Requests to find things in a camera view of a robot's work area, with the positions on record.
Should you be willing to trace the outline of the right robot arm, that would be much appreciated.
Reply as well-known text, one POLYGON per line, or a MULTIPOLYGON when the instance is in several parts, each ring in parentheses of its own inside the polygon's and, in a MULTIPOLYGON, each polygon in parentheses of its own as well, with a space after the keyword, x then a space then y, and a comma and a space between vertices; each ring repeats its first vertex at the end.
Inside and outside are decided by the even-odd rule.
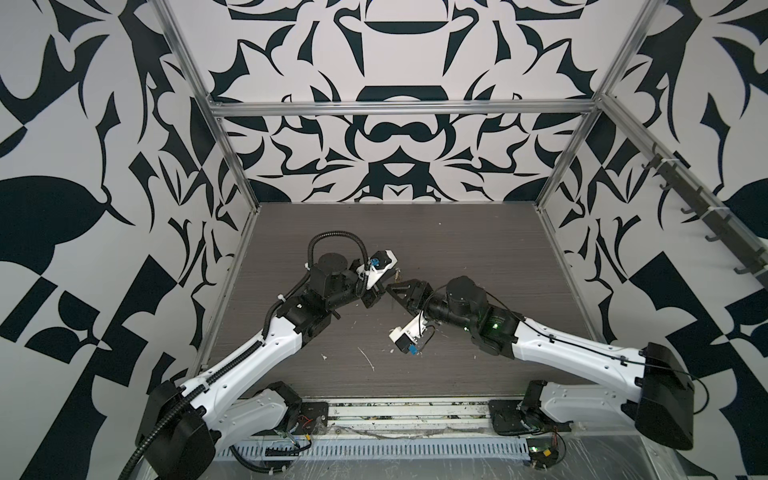
POLYGON ((613 346, 547 327, 466 276, 438 288, 409 280, 386 290, 413 317, 390 334, 400 351, 417 354, 438 325, 453 325, 490 355, 546 365, 602 386, 606 407, 631 420, 639 433, 675 450, 693 448, 694 378, 670 348, 654 342, 641 349, 613 346))

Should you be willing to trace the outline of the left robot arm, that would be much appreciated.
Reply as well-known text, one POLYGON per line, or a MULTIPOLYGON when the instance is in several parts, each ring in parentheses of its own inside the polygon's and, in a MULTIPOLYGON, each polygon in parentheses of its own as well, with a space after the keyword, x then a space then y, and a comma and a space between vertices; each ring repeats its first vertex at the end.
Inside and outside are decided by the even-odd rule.
POLYGON ((181 385, 168 380, 151 391, 121 478, 131 478, 146 461, 160 479, 197 479, 220 451, 246 437, 291 429, 301 399, 284 383, 273 383, 250 400, 241 396, 317 337, 338 308, 357 301, 373 306, 396 265, 390 250, 353 263, 341 254, 322 255, 269 309, 264 327, 251 339, 181 385))

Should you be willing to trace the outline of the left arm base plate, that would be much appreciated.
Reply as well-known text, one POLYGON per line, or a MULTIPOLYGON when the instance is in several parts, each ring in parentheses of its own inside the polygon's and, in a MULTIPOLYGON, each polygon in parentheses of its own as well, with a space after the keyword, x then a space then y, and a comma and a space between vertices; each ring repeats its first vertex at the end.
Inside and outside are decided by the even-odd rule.
POLYGON ((327 429, 328 418, 328 402, 301 402, 288 408, 280 428, 282 431, 293 435, 312 435, 327 429))

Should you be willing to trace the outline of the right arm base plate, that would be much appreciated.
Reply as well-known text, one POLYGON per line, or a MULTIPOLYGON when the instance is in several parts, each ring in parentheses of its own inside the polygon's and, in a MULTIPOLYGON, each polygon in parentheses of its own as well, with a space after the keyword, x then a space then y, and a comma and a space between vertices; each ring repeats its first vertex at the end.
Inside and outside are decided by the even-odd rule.
POLYGON ((497 435, 522 436, 572 431, 570 422, 556 422, 538 406, 524 400, 490 400, 488 410, 492 430, 497 435))

